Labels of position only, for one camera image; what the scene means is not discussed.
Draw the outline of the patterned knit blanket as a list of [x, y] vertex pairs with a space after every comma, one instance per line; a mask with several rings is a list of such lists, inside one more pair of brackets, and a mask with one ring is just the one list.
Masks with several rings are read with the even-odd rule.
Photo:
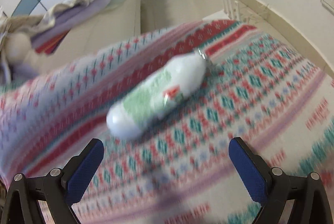
[[[212, 59], [202, 87], [141, 140], [113, 138], [106, 114], [172, 57]], [[104, 159], [82, 223], [251, 223], [259, 211], [228, 156], [241, 137], [271, 167], [319, 173], [333, 200], [333, 79], [300, 51], [237, 21], [193, 22], [110, 45], [1, 90], [1, 182], [47, 174], [87, 145]]]

